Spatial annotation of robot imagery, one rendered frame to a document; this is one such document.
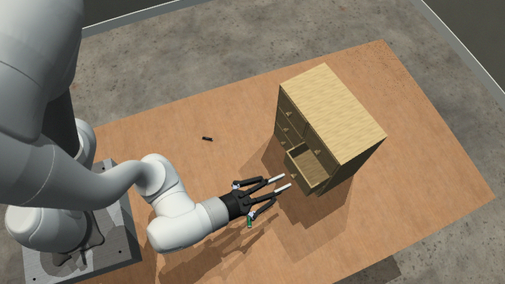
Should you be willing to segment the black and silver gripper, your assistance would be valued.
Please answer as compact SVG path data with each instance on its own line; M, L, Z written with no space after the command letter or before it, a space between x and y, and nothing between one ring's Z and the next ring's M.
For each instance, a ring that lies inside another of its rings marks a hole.
M276 196L280 195L283 191L287 190L292 185L289 183L283 187L280 187L279 189L276 189L274 192L253 199L250 198L250 195L263 188L264 186L268 186L283 179L284 176L285 174L283 173L279 176L271 177L269 179L264 179L262 176L257 176L242 181L234 180L231 184L233 190L230 193L219 197L219 199L224 202L228 209L229 221L232 221L240 216L248 216L252 221L255 221L259 214L271 207L271 205L277 201ZM238 190L240 187L245 187L255 183L259 184L251 187L250 189L247 189L246 191ZM267 200L270 201L261 206L257 211L250 212L252 206Z

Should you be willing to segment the tall wooden chest of drawers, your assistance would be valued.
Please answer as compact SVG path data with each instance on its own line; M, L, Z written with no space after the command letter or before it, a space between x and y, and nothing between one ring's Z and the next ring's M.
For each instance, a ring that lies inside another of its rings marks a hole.
M317 197L353 176L388 136L326 63L279 85L274 135L281 88L308 122L302 142L310 125L339 163Z

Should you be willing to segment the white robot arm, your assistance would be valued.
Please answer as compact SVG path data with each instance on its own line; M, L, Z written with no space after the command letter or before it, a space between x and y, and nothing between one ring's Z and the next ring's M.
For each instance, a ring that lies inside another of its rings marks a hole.
M227 226L223 201L195 204L161 154L91 171L95 133L74 117L69 90L84 21L84 0L0 0L0 204L9 205L9 234L29 249L54 252L54 266L72 258L81 267L85 251L105 242L93 211L132 185L157 216L146 233L159 254Z

